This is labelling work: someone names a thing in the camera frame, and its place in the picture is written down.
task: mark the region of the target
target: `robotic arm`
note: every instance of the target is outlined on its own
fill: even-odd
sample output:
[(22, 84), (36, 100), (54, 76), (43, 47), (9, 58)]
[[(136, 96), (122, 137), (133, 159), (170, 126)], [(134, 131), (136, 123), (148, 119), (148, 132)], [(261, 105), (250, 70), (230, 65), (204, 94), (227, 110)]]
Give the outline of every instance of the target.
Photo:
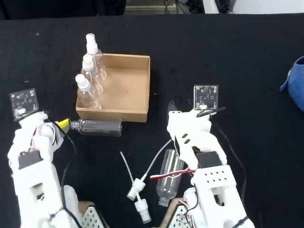
[(210, 133), (209, 114), (217, 109), (217, 86), (195, 86), (195, 108), (170, 111), (167, 130), (180, 159), (196, 170), (184, 199), (198, 228), (254, 228), (244, 210), (226, 154)]
[[(61, 146), (63, 134), (48, 115), (38, 111), (34, 89), (13, 93), (11, 102), (21, 128), (15, 131), (8, 153), (22, 228), (76, 228), (64, 210), (61, 187), (53, 165), (53, 153)], [(74, 189), (64, 186), (66, 208), (78, 222), (78, 199)]]

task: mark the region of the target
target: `cardboard box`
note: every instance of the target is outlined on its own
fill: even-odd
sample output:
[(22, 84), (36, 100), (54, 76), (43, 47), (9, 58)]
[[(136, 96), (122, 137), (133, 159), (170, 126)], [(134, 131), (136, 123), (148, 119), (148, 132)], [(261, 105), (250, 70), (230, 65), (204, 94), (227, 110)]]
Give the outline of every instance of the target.
[(83, 108), (82, 119), (146, 122), (150, 92), (150, 57), (104, 54), (107, 78), (100, 96), (102, 109)]

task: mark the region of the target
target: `clear plastic bottle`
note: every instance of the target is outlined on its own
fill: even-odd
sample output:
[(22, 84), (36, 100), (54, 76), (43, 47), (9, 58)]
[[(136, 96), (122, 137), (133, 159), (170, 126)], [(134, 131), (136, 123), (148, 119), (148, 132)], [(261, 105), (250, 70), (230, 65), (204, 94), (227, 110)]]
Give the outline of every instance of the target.
[(86, 38), (86, 51), (88, 54), (93, 56), (94, 64), (98, 68), (98, 73), (102, 80), (106, 79), (106, 69), (104, 63), (104, 56), (101, 50), (98, 49), (95, 35), (93, 33), (89, 33), (85, 36)]
[(91, 85), (89, 80), (85, 78), (83, 74), (79, 74), (75, 77), (78, 84), (78, 99), (83, 108), (97, 108), (101, 109), (101, 102), (97, 90)]
[(98, 73), (98, 69), (93, 62), (93, 56), (85, 54), (82, 61), (81, 73), (85, 76), (89, 82), (95, 86), (98, 95), (103, 94), (104, 89), (102, 86), (102, 79)]
[(121, 136), (121, 121), (78, 120), (71, 121), (70, 129), (84, 135)]
[[(161, 166), (161, 173), (166, 174), (168, 172), (182, 170), (184, 161), (179, 159), (179, 156), (175, 150), (166, 150), (165, 157)], [(173, 199), (179, 188), (181, 175), (176, 174), (174, 176), (168, 176), (160, 178), (157, 182), (156, 192), (160, 196), (158, 204), (167, 207), (169, 201)]]

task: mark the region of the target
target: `bottle cap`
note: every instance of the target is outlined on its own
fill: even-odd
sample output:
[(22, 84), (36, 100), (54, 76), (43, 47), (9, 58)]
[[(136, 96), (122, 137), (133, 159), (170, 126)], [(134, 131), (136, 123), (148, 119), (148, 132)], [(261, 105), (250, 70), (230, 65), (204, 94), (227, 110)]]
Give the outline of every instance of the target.
[(160, 200), (158, 201), (158, 205), (163, 206), (163, 207), (168, 207), (169, 201), (170, 200), (165, 197), (160, 197)]
[(127, 197), (130, 200), (134, 201), (136, 194), (141, 192), (145, 186), (146, 184), (142, 180), (136, 178), (132, 184), (130, 191), (128, 192)]
[(151, 222), (151, 217), (150, 217), (150, 214), (148, 211), (148, 204), (147, 204), (146, 199), (141, 199), (141, 200), (135, 202), (134, 204), (135, 204), (136, 210), (139, 212), (139, 214), (142, 217), (142, 222), (144, 224)]
[(85, 71), (91, 71), (94, 68), (93, 56), (90, 54), (85, 54), (82, 61), (82, 68)]
[(84, 75), (79, 74), (76, 75), (75, 80), (77, 82), (78, 88), (83, 91), (83, 92), (87, 92), (90, 90), (91, 88), (91, 84), (90, 82), (85, 78)]
[(90, 55), (95, 55), (98, 52), (98, 46), (96, 44), (95, 35), (89, 33), (85, 36), (86, 38), (86, 51)]

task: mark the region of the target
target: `black tabletop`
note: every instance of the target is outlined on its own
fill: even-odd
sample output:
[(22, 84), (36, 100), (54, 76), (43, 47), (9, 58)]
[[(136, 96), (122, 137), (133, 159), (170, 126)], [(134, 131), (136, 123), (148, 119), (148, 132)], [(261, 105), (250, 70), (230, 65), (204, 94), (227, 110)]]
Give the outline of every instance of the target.
[[(151, 56), (147, 123), (124, 123), (120, 138), (70, 133), (78, 156), (66, 183), (79, 200), (93, 201), (111, 227), (141, 227), (133, 202), (126, 198), (130, 180), (119, 155), (123, 151), (133, 176), (141, 177), (168, 140), (167, 106), (174, 99), (190, 110), (194, 84), (218, 84), (214, 118), (229, 137), (247, 171), (245, 206), (256, 227), (292, 227), (303, 217), (304, 114), (288, 93), (279, 93), (293, 62), (304, 54), (304, 15), (157, 15), (77, 19), (0, 21), (0, 206), (3, 227), (18, 227), (19, 209), (7, 153), (18, 124), (13, 122), (10, 92), (36, 88), (39, 105), (54, 120), (77, 119), (74, 76), (85, 53), (85, 34), (96, 35), (105, 53)], [(238, 189), (242, 170), (216, 131)], [(61, 178), (73, 154), (70, 143), (54, 153)], [(161, 156), (151, 170), (160, 171)], [(146, 198), (158, 226), (166, 209), (158, 205), (156, 181)], [(183, 176), (178, 196), (190, 186)]]

